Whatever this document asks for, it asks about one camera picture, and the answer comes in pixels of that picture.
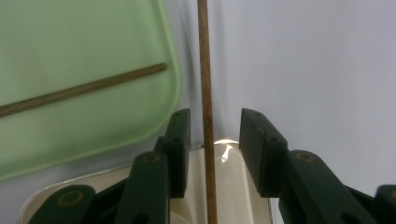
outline vertical wooden stick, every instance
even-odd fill
[[[216,173],[213,139],[212,90],[210,81],[209,29],[207,1],[198,0],[198,25],[201,60],[201,89],[204,120],[207,223],[217,224]]]

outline white container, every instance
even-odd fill
[[[215,144],[216,191],[219,224],[270,224],[269,200],[260,197],[244,163],[238,144]],[[90,185],[100,192],[126,178],[131,166],[85,175],[40,190],[21,211],[20,224],[28,224],[40,205],[55,191],[70,185]],[[183,199],[171,199],[171,224],[205,224],[205,160],[202,148],[190,153],[188,186]]]

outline clamp jaw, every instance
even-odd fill
[[[95,193],[72,185],[53,193],[29,224],[169,223],[169,198],[182,198],[189,168],[190,110],[175,112],[153,151],[134,159],[129,177]]]
[[[396,223],[396,185],[374,198],[344,186],[312,152],[288,150],[288,142],[260,112],[243,109],[239,148],[257,191],[279,198],[286,224]]]

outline light green plastic tray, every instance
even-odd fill
[[[181,88],[163,0],[2,0],[0,105],[156,63],[167,70],[0,118],[0,180],[149,137]]]

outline wooden rod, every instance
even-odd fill
[[[19,101],[10,105],[0,106],[0,118],[32,109],[42,105],[48,105],[57,101],[65,100],[91,91],[97,91],[106,87],[114,86],[122,82],[131,81],[140,77],[145,77],[154,73],[164,71],[165,63],[158,63],[149,67],[134,70],[132,72],[120,74],[114,77],[107,77],[62,91],[37,96],[28,100]]]
[[[207,223],[217,224],[218,215],[213,139],[212,90],[210,80],[209,28],[206,0],[198,0],[198,25],[201,61],[202,108],[204,120]]]

